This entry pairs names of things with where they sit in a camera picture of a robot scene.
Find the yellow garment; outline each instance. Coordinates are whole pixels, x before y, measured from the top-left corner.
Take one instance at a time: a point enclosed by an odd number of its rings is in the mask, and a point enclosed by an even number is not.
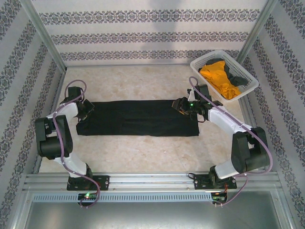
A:
[[[233,99],[241,94],[238,87],[235,87],[228,80],[224,71],[224,61],[218,61],[211,65],[205,65],[200,74],[226,99]]]

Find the wall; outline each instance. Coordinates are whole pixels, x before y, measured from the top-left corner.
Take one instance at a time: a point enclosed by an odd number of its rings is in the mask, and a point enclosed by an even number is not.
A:
[[[236,57],[266,0],[33,0],[67,66]]]
[[[304,0],[280,0],[244,62],[260,83],[248,99],[297,228],[305,228],[304,22]]]
[[[0,229],[37,160],[34,121],[50,113],[61,72],[17,0],[0,0]]]

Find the cable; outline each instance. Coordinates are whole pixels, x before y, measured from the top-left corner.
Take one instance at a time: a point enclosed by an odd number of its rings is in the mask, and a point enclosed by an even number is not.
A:
[[[266,150],[268,156],[269,156],[269,167],[266,171],[264,172],[247,172],[247,174],[252,174],[252,175],[263,175],[263,174],[267,174],[268,172],[271,171],[272,166],[273,166],[273,159],[272,159],[272,155],[270,150],[268,149],[268,147],[266,146],[266,144],[256,135],[254,134],[251,130],[249,130],[247,127],[245,127],[241,122],[239,122],[234,116],[232,116],[230,113],[224,111],[223,109],[221,109],[219,106],[217,106],[216,104],[214,104],[211,100],[209,100],[207,97],[205,97],[193,84],[192,79],[196,80],[196,86],[198,85],[198,79],[194,76],[191,76],[189,78],[189,82],[192,86],[192,88],[203,98],[205,99],[208,103],[210,103],[213,107],[215,107],[217,110],[219,110],[221,113],[223,113],[224,115],[226,115],[227,117],[229,117],[231,120],[233,120],[235,123],[237,123],[242,129],[244,129],[245,131],[247,131],[252,137],[254,137],[261,145],[262,147]],[[224,204],[215,204],[215,206],[224,206],[228,203],[230,203],[231,201],[233,201],[240,193],[241,191],[244,189],[244,187],[246,186],[246,184],[248,183],[248,176],[246,174],[238,174],[235,177],[246,177],[246,182],[245,184],[240,188],[240,190],[227,202],[225,202]]]
[[[88,205],[88,206],[85,206],[86,208],[91,208],[91,207],[92,207],[94,204],[96,204],[96,202],[100,199],[100,193],[101,193],[100,186],[99,186],[99,184],[98,184],[95,180],[93,180],[93,179],[91,179],[90,177],[87,177],[87,176],[85,176],[85,175],[79,174],[79,173],[77,173],[77,172],[75,172],[75,171],[72,171],[71,169],[69,169],[69,168],[65,165],[65,161],[64,161],[64,146],[63,146],[62,136],[61,136],[61,133],[60,133],[60,131],[59,131],[59,128],[58,128],[58,125],[57,125],[57,122],[56,122],[57,113],[58,113],[63,107],[65,107],[66,105],[71,104],[71,103],[73,103],[74,101],[76,101],[76,100],[78,100],[79,98],[81,98],[81,97],[85,94],[85,92],[86,92],[86,90],[87,90],[87,84],[86,84],[83,80],[73,80],[73,81],[71,81],[70,83],[68,83],[68,85],[67,85],[66,88],[65,88],[65,97],[66,97],[66,92],[67,92],[68,87],[69,87],[72,83],[74,83],[74,82],[82,82],[82,83],[85,85],[85,89],[83,90],[83,92],[81,93],[81,95],[79,95],[79,96],[76,97],[75,99],[72,99],[71,101],[69,101],[69,102],[67,102],[67,103],[65,103],[65,104],[62,104],[59,108],[56,109],[56,111],[55,111],[54,114],[53,114],[53,122],[54,122],[54,125],[55,125],[55,129],[56,129],[56,132],[57,132],[57,136],[58,136],[60,145],[61,145],[61,163],[62,163],[63,167],[64,167],[68,172],[73,173],[73,174],[75,174],[75,175],[78,175],[78,176],[80,176],[80,177],[82,177],[82,178],[85,178],[85,179],[91,181],[91,182],[94,183],[94,184],[96,185],[96,187],[97,187],[97,191],[96,191],[97,198],[95,199],[95,201],[94,201],[93,203],[91,203],[91,204]],[[80,201],[80,206],[81,206],[81,208],[84,207],[84,206],[82,205],[82,201],[83,201],[83,200],[84,200],[84,199],[82,199],[82,200]]]

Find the laundry basket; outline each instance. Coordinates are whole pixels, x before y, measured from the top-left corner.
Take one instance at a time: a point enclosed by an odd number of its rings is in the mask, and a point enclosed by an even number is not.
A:
[[[216,89],[211,86],[207,80],[198,72],[199,68],[202,68],[205,63],[214,58],[222,58],[225,60],[225,63],[230,68],[230,73],[233,76],[241,76],[248,80],[248,85],[246,86],[238,86],[239,90],[241,91],[241,94],[236,96],[233,99],[225,99],[221,94],[219,94]],[[199,80],[199,84],[207,84],[209,88],[210,95],[213,97],[213,99],[218,100],[221,103],[227,103],[227,102],[233,102],[235,100],[238,100],[239,98],[243,97],[244,95],[248,94],[249,92],[253,91],[256,87],[258,87],[259,83],[258,81],[245,69],[243,68],[238,62],[236,62],[231,56],[229,56],[225,51],[223,50],[216,50],[213,52],[209,52],[206,55],[203,55],[196,60],[193,60],[191,62],[191,68],[196,73],[196,78]]]

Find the marble floor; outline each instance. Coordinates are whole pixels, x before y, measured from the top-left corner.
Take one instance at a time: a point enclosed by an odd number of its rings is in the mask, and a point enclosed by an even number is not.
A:
[[[68,68],[60,101],[66,85],[75,79],[87,83],[85,98],[91,102],[177,99],[187,96],[192,75],[185,65]],[[238,101],[225,107],[243,121]],[[200,135],[194,137],[78,136],[76,124],[74,118],[70,122],[73,153],[93,172],[207,171],[231,153],[230,137],[210,122],[199,123]],[[64,171],[55,162],[42,160],[40,172]]]

